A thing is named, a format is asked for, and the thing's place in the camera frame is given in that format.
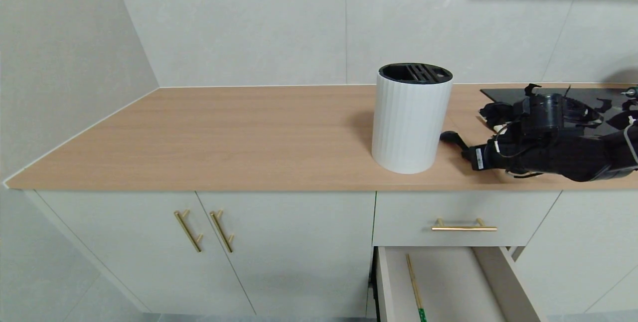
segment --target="wooden chopstick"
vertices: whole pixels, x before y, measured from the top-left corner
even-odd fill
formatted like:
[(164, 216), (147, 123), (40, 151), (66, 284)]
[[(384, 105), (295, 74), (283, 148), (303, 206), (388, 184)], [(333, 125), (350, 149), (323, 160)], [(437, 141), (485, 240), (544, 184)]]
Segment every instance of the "wooden chopstick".
[(419, 293), (419, 286), (417, 285), (417, 276), (412, 270), (412, 261), (410, 260), (410, 254), (405, 254), (405, 259), (408, 261), (408, 271), (410, 271), (410, 281), (412, 281), (412, 290), (414, 290), (414, 299), (417, 300), (417, 309), (419, 309), (419, 318), (421, 322), (426, 322), (426, 312), (423, 309), (423, 303), (421, 302), (421, 293)]

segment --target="white label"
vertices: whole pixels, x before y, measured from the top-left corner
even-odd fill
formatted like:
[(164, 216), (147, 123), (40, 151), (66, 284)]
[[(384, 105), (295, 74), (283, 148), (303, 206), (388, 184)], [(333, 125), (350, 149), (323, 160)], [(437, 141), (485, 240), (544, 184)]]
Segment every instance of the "white label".
[(483, 170), (483, 154), (481, 154), (480, 149), (477, 149), (477, 163), (478, 169)]

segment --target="black insert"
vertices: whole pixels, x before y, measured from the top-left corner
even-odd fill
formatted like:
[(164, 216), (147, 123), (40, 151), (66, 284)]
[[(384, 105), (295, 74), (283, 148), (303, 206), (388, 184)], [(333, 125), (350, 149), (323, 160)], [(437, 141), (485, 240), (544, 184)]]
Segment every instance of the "black insert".
[(442, 67), (424, 63), (396, 63), (379, 69), (385, 79), (408, 84), (441, 84), (452, 79), (452, 73)]

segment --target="white cabinet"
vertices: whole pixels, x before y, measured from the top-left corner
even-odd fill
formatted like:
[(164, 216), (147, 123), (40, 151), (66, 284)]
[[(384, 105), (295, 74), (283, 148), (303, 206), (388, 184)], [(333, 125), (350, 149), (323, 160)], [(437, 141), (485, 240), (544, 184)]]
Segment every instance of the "white cabinet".
[(638, 267), (600, 299), (587, 312), (638, 310)]
[[(559, 191), (378, 192), (374, 246), (524, 246)], [(433, 231), (445, 225), (496, 231)]]
[(563, 191), (517, 259), (545, 312), (584, 313), (635, 267), (637, 201), (636, 190)]
[(254, 314), (194, 192), (38, 193), (153, 313)]
[(257, 315), (365, 316), (374, 192), (198, 195)]

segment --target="wooden countertop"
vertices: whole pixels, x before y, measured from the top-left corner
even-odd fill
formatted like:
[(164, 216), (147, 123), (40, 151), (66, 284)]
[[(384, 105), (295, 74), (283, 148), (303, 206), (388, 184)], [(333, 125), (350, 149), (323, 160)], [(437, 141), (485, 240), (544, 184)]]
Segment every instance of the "wooden countertop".
[[(490, 100), (455, 85), (444, 130), (469, 145), (492, 132), (478, 118)], [(567, 84), (552, 84), (566, 87)], [(599, 84), (572, 88), (602, 87)], [(440, 144), (433, 167), (383, 169), (370, 149), (374, 86), (165, 88), (59, 147), (7, 182), (42, 190), (563, 190), (635, 188), (638, 173), (576, 183), (561, 176), (513, 179), (472, 171)]]

